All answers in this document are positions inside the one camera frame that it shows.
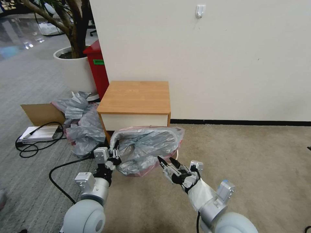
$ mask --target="white wall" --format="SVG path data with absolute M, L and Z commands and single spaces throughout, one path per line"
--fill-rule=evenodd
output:
M 169 81 L 171 118 L 311 121 L 310 0 L 91 6 L 109 80 Z

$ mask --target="white drawer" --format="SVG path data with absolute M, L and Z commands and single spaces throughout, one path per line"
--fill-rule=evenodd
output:
M 101 114 L 106 130 L 134 126 L 167 126 L 168 115 Z

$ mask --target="white planter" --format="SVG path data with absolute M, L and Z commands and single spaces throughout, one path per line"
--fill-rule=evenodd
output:
M 63 77 L 67 86 L 74 93 L 83 91 L 91 93 L 87 100 L 98 99 L 97 89 L 87 57 L 77 59 L 63 59 L 59 56 L 71 51 L 71 47 L 57 50 L 53 57 L 62 66 Z

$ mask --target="white wall hook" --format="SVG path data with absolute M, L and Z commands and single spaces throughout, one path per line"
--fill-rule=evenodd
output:
M 197 8 L 196 8 L 196 11 L 195 11 L 195 16 L 197 18 L 202 18 L 204 12 L 205 12 L 205 8 L 206 8 L 206 5 L 197 5 Z

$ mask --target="wooden tabletop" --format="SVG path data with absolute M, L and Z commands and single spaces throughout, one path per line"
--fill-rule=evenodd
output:
M 170 114 L 168 82 L 112 81 L 97 111 L 103 114 Z

